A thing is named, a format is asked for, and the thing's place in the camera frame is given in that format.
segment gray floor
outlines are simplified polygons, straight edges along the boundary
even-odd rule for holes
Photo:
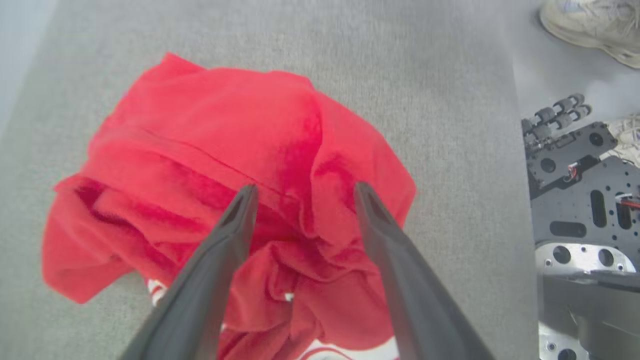
[[[57,0],[0,0],[0,135]]]
[[[51,186],[81,166],[131,82],[172,51],[306,75],[371,121],[418,185],[406,230],[420,251],[497,359],[534,358],[518,119],[573,92],[594,120],[640,106],[640,73],[547,35],[536,5],[60,0],[0,140],[0,357],[114,359],[148,313],[133,275],[85,306],[63,299],[42,284],[39,246]]]

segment shoe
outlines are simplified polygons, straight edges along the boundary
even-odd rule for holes
[[[561,40],[602,49],[640,69],[640,0],[548,0],[540,21]]]
[[[618,140],[618,146],[603,154],[601,159],[615,155],[640,167],[640,113],[634,113],[619,120],[605,121],[605,124],[613,137]]]

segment red cloth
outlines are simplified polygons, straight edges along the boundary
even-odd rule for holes
[[[64,296],[84,303],[134,270],[171,284],[236,192],[257,184],[222,358],[292,359],[313,339],[361,349],[393,335],[353,186],[371,184],[402,224],[415,185],[370,124],[308,79],[168,55],[135,82],[88,155],[56,186],[44,235],[44,279]]]

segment metal frame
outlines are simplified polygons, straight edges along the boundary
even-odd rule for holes
[[[637,192],[640,169],[615,156],[581,174],[581,179],[567,189],[554,188],[531,201],[533,235],[536,242],[557,240],[616,247],[626,254],[634,266],[640,266],[640,211],[616,205],[618,193]],[[606,226],[598,227],[593,221],[591,192],[604,196]],[[623,229],[618,212],[628,211],[629,229]],[[552,222],[571,222],[584,225],[583,236],[559,236],[551,229]]]
[[[617,140],[601,122],[560,136],[527,158],[527,169],[546,186],[567,175],[567,167],[585,156],[594,158],[615,148]]]
[[[610,258],[601,256],[601,253],[608,254]],[[559,304],[557,301],[558,297],[566,296],[559,295],[555,289],[545,286],[545,277],[576,277],[576,274],[598,274],[611,270],[623,275],[636,273],[636,268],[626,255],[613,247],[556,242],[539,245],[536,249],[536,268],[541,275],[541,298],[544,304],[538,324],[540,360],[557,360],[563,357],[562,351],[575,354],[576,360],[589,360],[589,352],[580,344],[580,339],[591,334],[585,329],[589,321],[583,319],[581,323],[577,322],[576,314],[569,311],[565,303]]]
[[[640,274],[544,276],[547,306],[570,309],[582,347],[602,360],[640,359]]]

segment shoelace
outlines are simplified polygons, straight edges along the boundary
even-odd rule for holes
[[[632,139],[631,142],[625,139],[628,138],[629,135]],[[622,131],[620,131],[616,138],[620,141],[618,146],[620,149],[628,149],[629,147],[640,148],[640,113],[633,113],[622,122]]]
[[[590,6],[585,6],[584,8],[594,17],[599,17],[594,9],[605,11],[611,22],[623,18],[621,9],[628,9],[632,12],[628,22],[620,23],[624,24],[621,32],[623,38],[629,36],[633,29],[638,29],[638,26],[640,26],[640,0],[596,0]]]

